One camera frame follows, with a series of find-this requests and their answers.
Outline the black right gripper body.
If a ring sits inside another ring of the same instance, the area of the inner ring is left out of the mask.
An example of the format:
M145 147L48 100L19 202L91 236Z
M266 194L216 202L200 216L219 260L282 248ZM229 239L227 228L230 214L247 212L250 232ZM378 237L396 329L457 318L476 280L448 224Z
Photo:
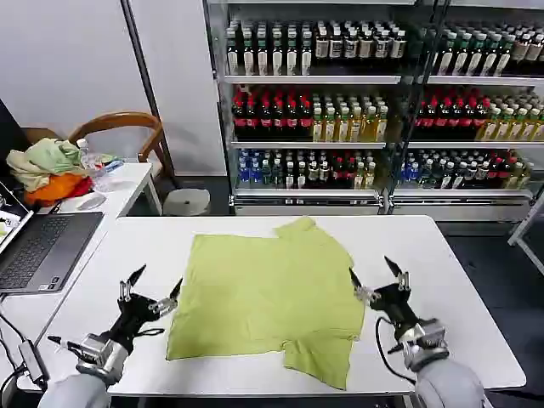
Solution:
M370 306L373 310L384 312L396 331L407 331L419 322L409 305L410 296L411 289L394 283L376 289Z

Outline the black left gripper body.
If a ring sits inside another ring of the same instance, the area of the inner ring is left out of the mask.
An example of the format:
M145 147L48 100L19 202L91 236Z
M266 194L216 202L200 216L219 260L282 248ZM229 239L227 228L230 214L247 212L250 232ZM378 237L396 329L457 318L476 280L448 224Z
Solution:
M117 303L121 314L110 329L110 339L127 351L133 351L133 340L140 337L142 326L159 320L160 313L151 307L155 300L139 294Z

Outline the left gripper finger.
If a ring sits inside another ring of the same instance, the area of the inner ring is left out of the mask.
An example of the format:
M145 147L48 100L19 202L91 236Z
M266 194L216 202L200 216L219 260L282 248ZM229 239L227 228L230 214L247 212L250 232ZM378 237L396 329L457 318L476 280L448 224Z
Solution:
M145 271L145 268L146 265L144 264L140 268L136 269L126 280L121 280L119 282L118 300L120 302L128 302L131 300L132 289Z
M174 311L178 307L178 296L182 282L183 279L180 279L167 297L150 304L149 311L156 316L165 316Z

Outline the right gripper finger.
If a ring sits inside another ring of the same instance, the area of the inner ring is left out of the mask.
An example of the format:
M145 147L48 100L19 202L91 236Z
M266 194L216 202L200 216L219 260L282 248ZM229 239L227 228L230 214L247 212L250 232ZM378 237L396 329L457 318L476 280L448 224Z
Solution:
M377 300L377 293L360 283L359 278L352 268L348 269L352 285L354 286L354 295L363 303L373 303Z
M387 256L384 256L385 262L390 268L392 274L396 278L400 291L410 291L410 275L407 270L403 270L395 261Z

